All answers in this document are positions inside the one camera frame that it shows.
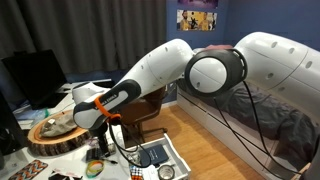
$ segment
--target gray blanket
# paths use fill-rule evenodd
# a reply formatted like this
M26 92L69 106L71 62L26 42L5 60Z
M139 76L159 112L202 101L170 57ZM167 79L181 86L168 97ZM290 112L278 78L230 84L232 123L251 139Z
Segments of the gray blanket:
M178 80L177 84L188 94L216 108L214 97L204 98L192 94L183 79ZM257 110L262 135L272 140L279 140L287 152L285 153L287 157L284 158L291 164L296 164L296 167L311 162L319 127L314 125L305 114L278 101L256 86L249 84L249 89ZM222 111L244 125L257 130L250 98L243 83L239 83L224 94L217 96L216 100Z

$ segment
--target wooden floor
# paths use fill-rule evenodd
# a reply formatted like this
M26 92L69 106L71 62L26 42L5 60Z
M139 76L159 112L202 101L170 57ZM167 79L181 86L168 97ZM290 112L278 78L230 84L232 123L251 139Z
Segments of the wooden floor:
M191 168L191 180L263 179L179 106L163 108L160 115L144 122L144 130L166 127L174 147ZM151 141L160 138L153 134Z

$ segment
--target bed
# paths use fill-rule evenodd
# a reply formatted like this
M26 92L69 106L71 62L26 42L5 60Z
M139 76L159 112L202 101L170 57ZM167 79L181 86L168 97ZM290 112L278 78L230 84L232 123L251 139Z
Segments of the bed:
M182 109L198 120L263 177L277 179L261 164L258 164L250 154L243 152L247 150L237 142L238 140L224 122L214 97L203 98L192 94L183 79L177 81L177 86L177 103ZM258 87L251 84L248 86L268 152L273 154L277 162L287 168L301 169L313 158L318 125L297 109L278 101ZM294 175L276 165L268 157L261 143L248 92L242 82L216 97L216 102L232 129L245 141L245 144L265 167L285 178Z

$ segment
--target power cord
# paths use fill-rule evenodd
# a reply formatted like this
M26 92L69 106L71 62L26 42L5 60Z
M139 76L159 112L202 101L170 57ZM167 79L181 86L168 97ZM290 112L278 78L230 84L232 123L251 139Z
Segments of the power cord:
M136 139L132 136L132 134L126 129L126 127L121 123L120 120L116 120L116 121L118 121L118 123L121 125L121 127L123 127L123 128L129 133L130 137L133 139L133 141L134 141L134 142L136 143L136 145L137 145L136 148L135 148L135 150L132 150L132 151L127 150L127 149L121 147L121 146L118 144L116 138L114 137L114 133L113 133L113 129L112 129L112 123L111 123L111 122L108 123L108 124L109 124L109 131L110 131L111 139L113 140L114 144L115 144L116 147L118 148L120 154L121 154L121 155L123 156L123 158L126 159L130 164L132 164L132 165L134 165L134 166L136 166L136 167L139 167L139 168L147 168L147 167L149 167L149 166L151 165L151 157L150 157L150 155L148 154L148 152L141 146L141 143L137 142L137 140L136 140ZM146 153L146 154L148 155L148 157L149 157L149 162L148 162L147 165L142 166L142 165L140 165L140 164L137 164L137 163L131 161L131 160L123 153L123 151L125 151L125 152L130 152L130 153L137 152L138 147L140 147L140 148L144 151L144 153Z
M218 105L218 102L216 100L216 98L213 98L214 99L214 102L216 104L216 107L222 117L222 119L224 120L224 122L227 124L228 128L231 130L231 132L234 134L234 136L239 140L239 142L247 149L247 151L251 154L251 156L264 168L266 169L270 174L272 174L273 176L279 178L279 179L283 179L282 177L274 174L271 170L269 170L264 164L262 164L259 159L250 151L250 149L244 144L244 142L239 138L239 136L237 135L237 133L232 129L232 127L230 126L230 124L228 123L228 121L226 120L226 118L224 117L219 105Z
M261 142L262 142L262 145L263 145L263 148L264 150L266 151L267 155L272 159L272 161L274 161L277 165L279 165L280 167L284 168L285 170L287 171L290 171L294 174L299 174L301 175L301 173L297 172L297 171L293 171L291 169L288 169L287 167L283 166L282 164L280 164L279 162L277 162L273 156L270 154L270 152L268 151L267 147L266 147L266 144L264 142L264 138L262 136L262 130L261 130L261 127L260 127L260 122L259 122L259 119L258 119L258 114L257 114L257 110L255 108L255 105L254 105L254 102L253 102L253 98L252 98L252 95L251 95L251 92L250 92L250 89L247 85L247 83L245 81L243 81L243 84L244 86L246 87L247 91L248 91L248 95L249 95L249 98L250 98L250 102L251 102L251 105L252 105L252 109L253 109L253 113L254 113L254 118L256 120L256 124L257 124L257 128L258 128L258 132L259 132L259 136L260 136L260 139L261 139Z

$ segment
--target black cable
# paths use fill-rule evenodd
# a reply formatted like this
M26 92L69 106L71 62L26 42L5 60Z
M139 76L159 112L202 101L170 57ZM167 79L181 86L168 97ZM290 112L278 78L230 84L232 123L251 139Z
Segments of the black cable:
M247 85L247 83L245 81L243 81L243 84L244 86L246 87L247 91L248 91L248 95L249 95L249 98L250 98L250 102L251 102L251 105L252 105L252 109L253 109L253 113L254 113L254 118L256 120L256 124L257 124L257 127L258 127L258 132L259 132L259 136L260 136L260 139L261 139L261 142L262 142L262 145L263 145L263 148L264 150L266 151L267 155L272 159L273 162L275 162L277 165L279 165L280 167L284 168L285 170L287 171L290 171L292 173L295 173L295 174L300 174L299 172L297 171L293 171L291 169L288 169L287 167L283 166L282 164L280 164L279 162L277 162L273 156L270 154L270 152L268 151L267 147L266 147L266 144L264 142L264 138L262 136L262 130L261 130L261 127L260 127L260 122L259 122L259 119L258 119L258 114L257 114L257 110L255 108L255 105L254 105L254 102L253 102L253 98L252 98L252 95L251 95L251 92L250 92L250 89Z
M132 162L129 158L127 158L126 155L124 155L123 151L126 151L126 152L131 152L131 151L128 151L128 150L122 148L122 147L117 143L116 138L114 137L112 125L111 125L111 123L108 123L108 124L109 124L109 130L110 130L111 139L113 140L114 144L115 144L116 147L118 148L118 150L119 150L120 154L123 156L123 158L126 159L130 164L132 164L132 165L134 165L134 166L136 166L136 167L139 167L139 168L147 168L147 167L149 167L149 166L151 165L151 157L150 157L150 155L148 154L148 152L141 146L141 144L140 144L140 143L137 143L137 141L134 139L135 143L137 143L137 147L139 146L139 147L144 151L144 153L146 153L146 154L148 155L148 157L149 157L149 162L148 162L148 164L147 164L147 165L144 165L144 166Z
M217 106L217 109L222 117L222 119L224 120L224 122L227 124L228 128L231 130L231 132L234 134L234 136L240 141L240 143L247 149L247 151L251 154L251 156L264 168L266 169L270 174L272 174L273 176L279 178L279 179L283 179L282 177L274 174L273 172L271 172L271 170L269 170L265 165L263 165L259 159L250 151L250 149L244 144L244 142L239 138L239 136L237 135L237 133L232 129L232 127L230 126L230 124L228 123L228 121L226 120L226 118L224 117L221 109L219 108L219 105L218 105L218 102L216 100L216 98L213 98L214 99L214 102Z

